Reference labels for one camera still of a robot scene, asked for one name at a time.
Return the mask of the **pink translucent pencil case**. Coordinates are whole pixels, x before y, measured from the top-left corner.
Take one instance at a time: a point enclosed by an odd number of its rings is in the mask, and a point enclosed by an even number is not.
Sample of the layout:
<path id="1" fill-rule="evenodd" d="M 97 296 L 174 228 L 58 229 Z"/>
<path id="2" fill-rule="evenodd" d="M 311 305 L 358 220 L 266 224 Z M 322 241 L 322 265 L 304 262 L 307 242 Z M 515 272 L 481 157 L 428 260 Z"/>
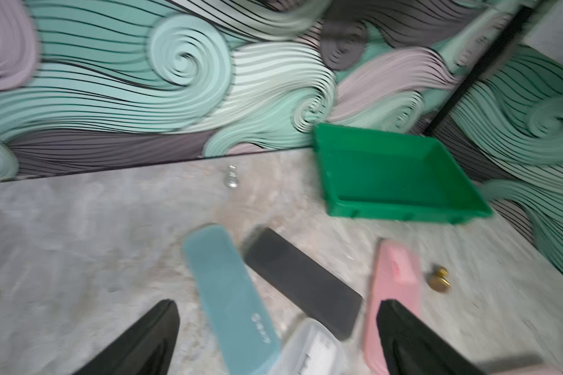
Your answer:
<path id="1" fill-rule="evenodd" d="M 418 256 L 400 242 L 381 240 L 372 272 L 363 338 L 364 362 L 374 374 L 388 373 L 376 323 L 381 301 L 395 299 L 418 316 L 421 287 L 422 267 Z"/>

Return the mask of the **black pencil case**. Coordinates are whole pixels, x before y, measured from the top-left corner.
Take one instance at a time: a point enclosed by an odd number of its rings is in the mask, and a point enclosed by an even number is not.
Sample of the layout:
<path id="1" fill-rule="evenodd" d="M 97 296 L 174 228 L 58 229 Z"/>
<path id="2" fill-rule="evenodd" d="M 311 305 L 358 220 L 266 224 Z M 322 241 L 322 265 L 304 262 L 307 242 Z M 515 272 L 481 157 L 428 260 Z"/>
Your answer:
<path id="1" fill-rule="evenodd" d="M 363 297 L 266 227 L 245 251 L 247 266 L 341 342 L 353 334 Z"/>

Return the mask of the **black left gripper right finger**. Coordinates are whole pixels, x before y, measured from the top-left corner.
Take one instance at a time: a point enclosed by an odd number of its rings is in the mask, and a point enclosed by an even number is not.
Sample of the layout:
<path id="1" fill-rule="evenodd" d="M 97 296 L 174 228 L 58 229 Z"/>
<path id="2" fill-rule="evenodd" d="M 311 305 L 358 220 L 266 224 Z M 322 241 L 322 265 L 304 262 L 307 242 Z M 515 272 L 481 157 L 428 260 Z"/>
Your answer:
<path id="1" fill-rule="evenodd" d="M 390 374 L 484 375 L 395 299 L 381 301 L 376 323 Z"/>

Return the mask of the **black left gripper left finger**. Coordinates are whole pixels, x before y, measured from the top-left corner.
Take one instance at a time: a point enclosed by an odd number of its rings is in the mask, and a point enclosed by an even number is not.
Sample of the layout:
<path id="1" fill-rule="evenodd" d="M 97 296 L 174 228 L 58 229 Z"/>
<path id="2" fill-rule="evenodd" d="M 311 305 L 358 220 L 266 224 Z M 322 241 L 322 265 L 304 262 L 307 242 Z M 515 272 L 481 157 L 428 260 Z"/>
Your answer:
<path id="1" fill-rule="evenodd" d="M 175 301 L 161 300 L 76 373 L 166 374 L 179 327 Z"/>

